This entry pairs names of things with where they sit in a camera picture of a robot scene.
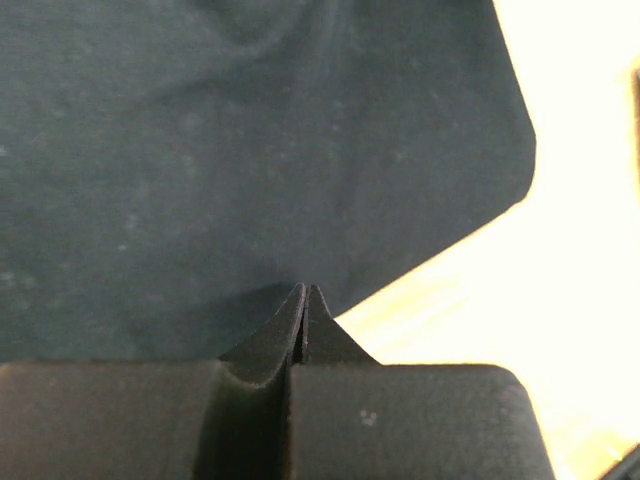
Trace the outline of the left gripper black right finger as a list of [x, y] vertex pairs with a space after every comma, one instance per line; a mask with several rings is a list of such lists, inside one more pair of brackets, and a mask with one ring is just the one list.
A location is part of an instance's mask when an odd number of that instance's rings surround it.
[[487, 364], [382, 365], [308, 294], [290, 372], [293, 479], [550, 479], [524, 386]]

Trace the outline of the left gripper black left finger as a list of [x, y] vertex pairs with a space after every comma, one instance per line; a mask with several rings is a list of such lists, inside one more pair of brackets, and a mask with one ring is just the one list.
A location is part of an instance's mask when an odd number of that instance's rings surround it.
[[276, 479], [297, 285], [217, 359], [27, 361], [1, 368], [5, 479]]

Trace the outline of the black t shirt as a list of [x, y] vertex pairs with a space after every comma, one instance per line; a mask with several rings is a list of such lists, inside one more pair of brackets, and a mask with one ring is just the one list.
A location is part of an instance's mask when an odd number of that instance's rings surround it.
[[215, 357], [522, 200], [489, 1], [5, 1], [1, 357]]

